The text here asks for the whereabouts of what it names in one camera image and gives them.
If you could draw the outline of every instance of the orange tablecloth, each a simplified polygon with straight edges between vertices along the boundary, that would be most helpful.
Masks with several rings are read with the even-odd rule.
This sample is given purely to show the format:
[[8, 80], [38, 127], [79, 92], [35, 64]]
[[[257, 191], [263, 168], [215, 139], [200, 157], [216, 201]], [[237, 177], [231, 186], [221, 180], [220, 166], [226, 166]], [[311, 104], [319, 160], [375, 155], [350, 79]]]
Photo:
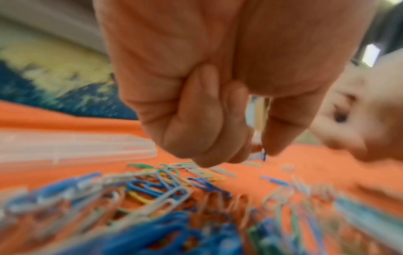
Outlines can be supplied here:
[[[0, 101], [0, 127], [5, 129], [35, 129], [52, 131], [81, 131], [125, 133], [146, 137], [140, 123], [137, 121], [81, 118], [42, 109], [11, 104]], [[140, 160], [142, 163], [157, 165], [159, 163], [174, 163], [184, 160], [177, 159], [165, 151], [158, 149], [158, 156], [153, 159]], [[16, 171], [1, 173], [0, 189], [13, 186], [28, 186], [35, 188], [74, 175], [94, 171], [104, 173], [125, 171], [127, 162], [94, 164], [77, 167], [61, 167], [35, 171]], [[282, 165], [294, 165], [295, 171], [281, 171]], [[227, 177], [226, 181], [217, 183], [218, 186], [234, 193], [248, 193], [258, 205], [262, 198], [273, 191], [277, 185], [260, 179], [264, 174], [271, 177], [291, 181], [291, 175], [302, 178], [308, 184], [330, 182], [364, 202], [382, 207], [392, 213], [403, 215], [403, 205], [386, 198], [366, 194], [355, 187], [355, 182], [388, 186], [403, 193], [403, 165], [401, 163], [384, 161], [377, 164], [365, 165], [355, 161], [349, 154], [331, 151], [315, 145], [295, 144], [275, 158], [262, 162], [257, 168], [246, 165], [223, 164], [223, 168], [238, 174], [237, 178]]]

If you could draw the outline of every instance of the hand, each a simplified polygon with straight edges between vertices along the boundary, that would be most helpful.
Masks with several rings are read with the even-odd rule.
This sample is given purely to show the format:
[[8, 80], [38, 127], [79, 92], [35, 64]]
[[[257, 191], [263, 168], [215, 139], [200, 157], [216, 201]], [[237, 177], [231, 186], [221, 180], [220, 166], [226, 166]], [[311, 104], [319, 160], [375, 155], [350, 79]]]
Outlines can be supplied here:
[[120, 98], [157, 145], [200, 166], [248, 157], [250, 94], [274, 98], [267, 153], [290, 144], [353, 55], [375, 3], [94, 0]]
[[357, 159], [403, 160], [403, 50], [375, 67], [349, 66], [332, 86], [310, 130]]

